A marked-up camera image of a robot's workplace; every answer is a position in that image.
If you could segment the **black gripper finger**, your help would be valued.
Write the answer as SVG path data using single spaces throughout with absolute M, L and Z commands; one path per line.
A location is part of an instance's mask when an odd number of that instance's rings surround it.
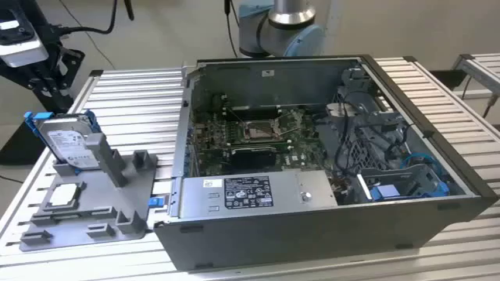
M 52 50 L 52 100 L 54 112 L 64 113 L 72 106 L 70 88 L 76 78 L 86 53 L 76 49 L 54 48 Z
M 28 75 L 28 89 L 32 90 L 38 100 L 43 104 L 44 109 L 50 112 L 58 112 L 59 106 L 46 82 L 31 74 Z

